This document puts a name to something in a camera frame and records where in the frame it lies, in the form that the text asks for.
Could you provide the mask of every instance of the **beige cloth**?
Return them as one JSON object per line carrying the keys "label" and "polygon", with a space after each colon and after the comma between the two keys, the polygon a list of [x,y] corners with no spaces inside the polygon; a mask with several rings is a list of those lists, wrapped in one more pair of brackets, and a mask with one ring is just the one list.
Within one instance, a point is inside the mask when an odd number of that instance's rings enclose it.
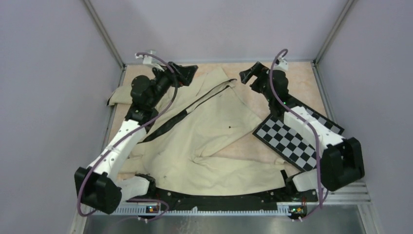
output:
{"label": "beige cloth", "polygon": [[[188,116],[167,133],[138,144],[121,172],[149,174],[158,188],[190,195],[242,195],[283,187],[282,159],[266,164],[213,157],[261,123],[236,94],[235,85],[219,68],[180,88],[149,134],[184,109]],[[158,110],[172,93],[160,101]]]}
{"label": "beige cloth", "polygon": [[113,106],[115,104],[132,104],[132,96],[131,96],[132,86],[131,85],[123,85],[118,87],[111,95],[108,101],[109,106]]}

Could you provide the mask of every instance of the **metal plate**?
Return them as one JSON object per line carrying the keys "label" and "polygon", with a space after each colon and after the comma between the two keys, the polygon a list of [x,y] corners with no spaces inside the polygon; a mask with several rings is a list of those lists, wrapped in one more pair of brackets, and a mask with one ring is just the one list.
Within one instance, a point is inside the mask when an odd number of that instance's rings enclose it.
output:
{"label": "metal plate", "polygon": [[277,216],[166,216],[145,224],[120,215],[92,215],[84,234],[364,234],[357,206],[326,206],[311,218],[291,222]]}

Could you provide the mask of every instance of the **black bracket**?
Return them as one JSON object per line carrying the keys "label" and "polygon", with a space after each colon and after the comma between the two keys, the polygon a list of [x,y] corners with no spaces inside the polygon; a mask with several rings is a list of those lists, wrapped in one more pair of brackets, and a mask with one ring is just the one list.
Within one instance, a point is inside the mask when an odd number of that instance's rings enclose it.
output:
{"label": "black bracket", "polygon": [[170,211],[271,211],[277,210],[277,202],[301,201],[306,197],[309,202],[318,201],[315,190],[291,194],[286,188],[268,190],[260,193],[233,196],[187,195],[174,191],[155,188],[144,196],[135,198],[159,199],[169,204]]}
{"label": "black bracket", "polygon": [[364,177],[361,144],[354,137],[328,145],[320,161],[321,183],[335,191]]}
{"label": "black bracket", "polygon": [[[272,93],[270,83],[269,83],[269,71],[270,69],[264,66],[260,62],[256,62],[248,70],[240,72],[241,82],[246,84],[253,76],[257,78],[250,85],[251,89],[257,93],[263,94],[264,97],[268,100],[268,107],[273,116],[279,117],[284,114],[285,109],[277,101]],[[291,97],[288,94],[288,79],[285,75],[285,72],[280,70],[274,70],[272,73],[272,83],[277,95],[280,97],[287,106],[289,105],[289,98]]]}
{"label": "black bracket", "polygon": [[[90,169],[79,167],[75,172],[75,185],[78,196],[80,186]],[[107,176],[107,173],[99,175],[93,172],[86,182],[80,201],[92,208],[111,214],[119,206],[122,193],[121,189]]]}
{"label": "black bracket", "polygon": [[155,75],[154,79],[149,79],[147,76],[140,75],[132,81],[132,105],[125,116],[125,119],[133,119],[140,123],[148,122],[150,119],[158,115],[155,109],[156,104],[165,95],[167,90],[174,85],[175,79],[178,81],[178,87],[189,86],[198,70],[197,65],[181,66],[174,62],[169,62],[168,65],[173,69],[173,73],[165,66],[161,66],[164,71],[153,68],[152,72]]}

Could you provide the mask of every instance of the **white connector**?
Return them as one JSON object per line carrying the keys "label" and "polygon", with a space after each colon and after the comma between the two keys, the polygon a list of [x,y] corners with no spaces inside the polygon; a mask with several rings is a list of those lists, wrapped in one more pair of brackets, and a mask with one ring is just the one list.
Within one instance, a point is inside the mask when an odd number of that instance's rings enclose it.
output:
{"label": "white connector", "polygon": [[278,58],[278,61],[279,61],[279,64],[276,67],[274,67],[274,70],[280,70],[280,71],[283,71],[283,72],[288,71],[288,62],[287,62],[287,60],[285,60],[284,57],[280,56]]}
{"label": "white connector", "polygon": [[[155,55],[156,51],[155,50],[149,50],[148,53],[151,54],[151,55]],[[137,53],[136,53],[135,58],[136,59],[143,59],[143,61],[142,61],[143,65],[146,65],[148,67],[154,67],[158,70],[164,71],[164,69],[161,67],[161,65],[159,63],[157,63],[157,61],[154,58],[152,58],[151,56],[137,55]]]}

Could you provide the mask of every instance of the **white bracket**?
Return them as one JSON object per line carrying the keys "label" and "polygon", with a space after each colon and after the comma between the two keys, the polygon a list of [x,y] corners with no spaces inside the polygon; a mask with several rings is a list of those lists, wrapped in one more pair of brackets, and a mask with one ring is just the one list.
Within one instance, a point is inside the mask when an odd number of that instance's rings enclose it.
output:
{"label": "white bracket", "polygon": [[[149,50],[148,53],[151,54],[151,55],[154,55],[154,54],[156,54],[156,51],[155,50]],[[156,59],[152,58],[151,56],[146,56],[146,55],[145,56],[143,56],[143,55],[138,55],[137,56],[135,54],[135,58],[136,59],[143,59],[143,61],[142,61],[143,65],[146,65],[148,67],[154,67],[158,70],[164,71],[164,69],[161,67],[161,65],[156,62]]]}
{"label": "white bracket", "polygon": [[[332,132],[330,129],[326,128],[324,125],[318,122],[318,120],[312,117],[304,107],[296,106],[294,108],[291,108],[291,110],[303,117],[306,122],[310,123],[316,129],[321,147],[320,156],[322,156],[322,152],[327,148],[328,144],[337,145],[343,142],[342,136]],[[313,131],[311,131],[308,124],[298,119],[291,112],[284,113],[284,124],[296,130],[297,133],[302,136],[302,138],[304,138],[314,148],[316,147],[316,139],[314,137],[314,133]]]}

